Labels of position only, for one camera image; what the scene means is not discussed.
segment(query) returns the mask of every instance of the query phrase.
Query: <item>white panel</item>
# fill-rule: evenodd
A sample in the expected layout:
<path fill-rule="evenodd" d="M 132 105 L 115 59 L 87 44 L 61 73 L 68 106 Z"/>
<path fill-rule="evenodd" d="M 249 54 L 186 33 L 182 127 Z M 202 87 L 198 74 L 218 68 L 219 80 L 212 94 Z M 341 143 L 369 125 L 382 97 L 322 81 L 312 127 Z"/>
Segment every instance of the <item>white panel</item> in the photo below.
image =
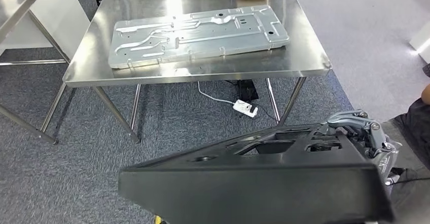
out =
<path fill-rule="evenodd" d="M 430 63 L 430 22 L 409 42 L 426 63 Z"/>
<path fill-rule="evenodd" d="M 90 22 L 78 0 L 37 0 L 31 11 L 62 50 L 73 58 Z M 51 47 L 26 15 L 0 45 L 0 49 Z"/>
<path fill-rule="evenodd" d="M 0 49 L 46 47 L 52 46 L 39 31 L 28 14 L 21 19 L 6 39 L 0 44 Z"/>
<path fill-rule="evenodd" d="M 90 25 L 78 0 L 37 0 L 31 11 L 71 59 Z"/>

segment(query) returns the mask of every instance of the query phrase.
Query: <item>gray carpet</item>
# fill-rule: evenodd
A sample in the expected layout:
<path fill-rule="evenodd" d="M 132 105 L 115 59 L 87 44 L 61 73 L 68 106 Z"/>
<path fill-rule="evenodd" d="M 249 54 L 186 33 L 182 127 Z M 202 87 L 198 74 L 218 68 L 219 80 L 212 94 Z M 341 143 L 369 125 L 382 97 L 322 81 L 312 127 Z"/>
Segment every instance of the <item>gray carpet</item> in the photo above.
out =
<path fill-rule="evenodd" d="M 95 13 L 93 1 L 80 0 L 89 17 Z M 56 55 L 50 49 L 6 51 L 2 59 L 34 56 Z M 0 67 L 0 103 L 39 126 L 65 69 L 64 64 Z M 284 108 L 296 80 L 272 81 Z M 257 103 L 270 113 L 264 80 L 255 83 Z M 235 88 L 224 81 L 201 86 L 212 96 L 236 98 Z M 129 120 L 135 87 L 105 90 Z M 331 72 L 309 78 L 287 123 L 314 123 L 346 109 L 351 109 L 349 101 Z M 120 168 L 274 125 L 262 110 L 251 119 L 200 95 L 196 83 L 144 85 L 137 121 L 139 144 L 131 142 L 89 88 L 67 88 L 48 128 L 58 145 L 0 116 L 0 223 L 150 224 L 152 214 L 118 196 Z"/>

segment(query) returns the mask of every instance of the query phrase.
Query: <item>metal rod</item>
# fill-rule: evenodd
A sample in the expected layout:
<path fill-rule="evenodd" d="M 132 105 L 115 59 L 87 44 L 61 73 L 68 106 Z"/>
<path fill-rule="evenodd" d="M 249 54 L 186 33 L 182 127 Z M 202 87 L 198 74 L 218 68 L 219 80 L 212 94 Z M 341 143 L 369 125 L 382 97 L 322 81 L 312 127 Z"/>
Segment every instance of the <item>metal rod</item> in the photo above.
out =
<path fill-rule="evenodd" d="M 66 63 L 64 59 L 0 62 L 0 66 Z"/>
<path fill-rule="evenodd" d="M 33 134 L 37 135 L 38 137 L 46 140 L 47 142 L 55 144 L 57 142 L 56 139 L 52 138 L 51 136 L 39 131 L 37 128 L 35 128 L 33 125 L 27 123 L 11 111 L 9 111 L 7 108 L 0 105 L 0 113 L 8 117 L 10 120 L 14 121 L 15 123 L 19 124 L 23 128 L 31 131 Z"/>
<path fill-rule="evenodd" d="M 37 26 L 37 28 L 42 32 L 42 34 L 48 39 L 48 41 L 54 46 L 54 48 L 57 49 L 57 51 L 60 53 L 60 55 L 63 57 L 63 59 L 70 63 L 70 58 L 67 56 L 67 54 L 61 49 L 60 45 L 55 41 L 55 39 L 49 34 L 49 32 L 46 30 L 46 28 L 43 26 L 43 24 L 40 22 L 40 20 L 34 15 L 34 13 L 29 10 L 28 13 L 30 14 L 30 18 L 33 21 L 33 23 Z"/>
<path fill-rule="evenodd" d="M 272 109 L 275 114 L 276 123 L 279 123 L 279 112 L 278 107 L 276 106 L 275 96 L 273 95 L 272 84 L 270 83 L 270 79 L 266 78 L 266 86 L 269 91 L 270 102 L 272 103 Z"/>
<path fill-rule="evenodd" d="M 300 90 L 302 89 L 305 81 L 306 81 L 306 77 L 300 77 L 299 80 L 297 80 L 296 86 L 294 87 L 293 93 L 291 94 L 291 97 L 288 100 L 288 103 L 286 104 L 285 111 L 283 112 L 283 115 L 278 123 L 278 126 L 282 126 L 285 124 L 285 120 L 290 114 L 291 109 L 293 108 L 294 102 L 299 96 Z"/>
<path fill-rule="evenodd" d="M 46 115 L 46 118 L 43 121 L 43 124 L 41 127 L 42 132 L 44 132 L 44 133 L 46 132 L 46 129 L 48 128 L 48 125 L 51 122 L 52 115 L 54 114 L 55 109 L 57 108 L 57 105 L 58 105 L 58 103 L 61 99 L 61 96 L 63 95 L 65 89 L 66 89 L 66 84 L 63 83 L 61 85 L 60 90 L 58 91 L 57 95 L 55 96 L 54 102 L 52 103 L 51 108 L 48 111 L 48 115 Z"/>
<path fill-rule="evenodd" d="M 134 130 L 135 122 L 136 122 L 136 112 L 137 112 L 137 106 L 139 104 L 139 95 L 140 95 L 140 88 L 142 87 L 141 84 L 137 85 L 136 88 L 136 94 L 134 96 L 134 102 L 133 102 L 133 111 L 131 112 L 131 130 Z"/>
<path fill-rule="evenodd" d="M 122 127 L 128 132 L 128 134 L 131 136 L 131 139 L 134 142 L 139 142 L 139 138 L 137 137 L 137 135 L 133 132 L 133 130 L 131 130 L 127 121 L 125 121 L 125 119 L 122 117 L 121 113 L 118 111 L 118 109 L 112 103 L 112 101 L 109 99 L 108 95 L 106 95 L 104 90 L 101 87 L 93 87 L 93 89 L 98 94 L 98 96 L 101 98 L 101 100 L 104 102 L 104 104 L 109 108 L 109 110 L 111 110 L 111 112 L 114 114 L 115 118 L 122 125 Z"/>

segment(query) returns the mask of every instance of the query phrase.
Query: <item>screw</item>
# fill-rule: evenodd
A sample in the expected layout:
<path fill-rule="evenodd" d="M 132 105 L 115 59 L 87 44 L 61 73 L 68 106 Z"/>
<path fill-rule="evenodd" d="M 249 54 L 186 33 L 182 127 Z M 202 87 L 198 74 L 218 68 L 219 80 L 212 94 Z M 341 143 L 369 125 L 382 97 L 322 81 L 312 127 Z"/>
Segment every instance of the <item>screw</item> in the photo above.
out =
<path fill-rule="evenodd" d="M 378 129 L 381 128 L 381 126 L 378 123 L 372 123 L 370 125 L 370 128 L 373 129 L 373 130 L 378 130 Z"/>
<path fill-rule="evenodd" d="M 365 112 L 365 111 L 363 111 L 363 112 L 361 112 L 360 114 L 359 114 L 359 117 L 360 118 L 367 118 L 369 115 Z"/>

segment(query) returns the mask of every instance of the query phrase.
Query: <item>power strip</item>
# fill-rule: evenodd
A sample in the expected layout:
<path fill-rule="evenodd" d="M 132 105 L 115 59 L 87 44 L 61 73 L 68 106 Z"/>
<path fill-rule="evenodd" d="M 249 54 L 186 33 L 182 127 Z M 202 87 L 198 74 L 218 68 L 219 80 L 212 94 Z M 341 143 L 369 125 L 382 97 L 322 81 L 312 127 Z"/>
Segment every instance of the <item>power strip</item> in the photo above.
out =
<path fill-rule="evenodd" d="M 237 100 L 236 103 L 233 105 L 233 109 L 236 111 L 239 111 L 251 118 L 255 117 L 257 115 L 258 107 L 251 105 L 249 103 L 246 103 L 241 100 Z"/>

